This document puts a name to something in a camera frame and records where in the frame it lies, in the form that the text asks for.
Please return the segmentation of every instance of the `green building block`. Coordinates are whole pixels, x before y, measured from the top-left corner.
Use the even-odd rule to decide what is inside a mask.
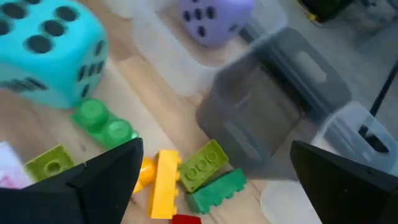
[[[235,169],[198,191],[185,196],[191,211],[207,214],[212,205],[221,205],[224,199],[230,199],[235,192],[243,190],[246,178],[241,169]]]
[[[129,122],[110,112],[100,100],[84,101],[71,119],[107,150],[139,137]]]
[[[215,140],[211,140],[178,167],[180,182],[187,192],[194,192],[227,162],[228,156]]]
[[[36,182],[39,182],[74,166],[63,146],[59,145],[27,162],[24,168]]]

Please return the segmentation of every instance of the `toy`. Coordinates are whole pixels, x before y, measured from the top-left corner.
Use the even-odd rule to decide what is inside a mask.
[[[144,189],[145,186],[152,183],[155,180],[155,170],[156,166],[152,159],[145,157],[142,160],[141,169],[139,171],[138,181],[134,188],[133,194]]]
[[[185,196],[191,211],[207,214],[212,205],[221,205],[224,199],[231,198],[235,192],[243,190],[246,179],[241,169],[235,169],[206,185],[195,193]]]
[[[71,119],[107,150],[139,137],[130,123],[108,111],[100,100],[84,101],[72,114]]]
[[[199,217],[190,215],[174,215],[170,224],[201,224]]]
[[[75,166],[63,146],[55,146],[25,164],[25,170],[39,182]]]
[[[250,18],[254,0],[180,0],[188,33],[208,47],[224,45]]]
[[[100,82],[108,41],[78,1],[0,0],[0,49],[0,89],[71,108]]]
[[[160,150],[155,157],[156,178],[148,201],[148,216],[158,219],[171,219],[177,213],[174,198],[178,196],[176,181],[180,174],[177,166],[181,158],[177,151]]]
[[[187,192],[193,192],[211,177],[228,157],[215,140],[211,140],[200,151],[180,165],[181,184]]]
[[[14,149],[7,142],[0,142],[0,188],[22,189],[33,183]]]

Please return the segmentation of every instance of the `pink object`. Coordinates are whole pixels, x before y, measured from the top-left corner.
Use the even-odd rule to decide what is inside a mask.
[[[0,187],[22,189],[31,184],[33,181],[24,172],[24,166],[12,147],[0,142]]]

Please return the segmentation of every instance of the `purple dice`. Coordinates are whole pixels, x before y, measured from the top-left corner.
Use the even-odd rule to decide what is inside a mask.
[[[254,0],[180,0],[185,28],[199,43],[221,46],[248,21]]]

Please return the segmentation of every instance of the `yellow building block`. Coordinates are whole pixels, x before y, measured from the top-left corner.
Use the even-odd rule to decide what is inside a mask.
[[[181,158],[177,151],[160,150],[155,157],[156,177],[148,201],[148,216],[156,219],[172,219],[177,213],[174,205],[178,196],[176,181],[180,179],[177,167]]]
[[[148,157],[144,157],[139,171],[139,177],[134,188],[133,194],[144,189],[145,186],[155,181],[156,166],[154,161]]]

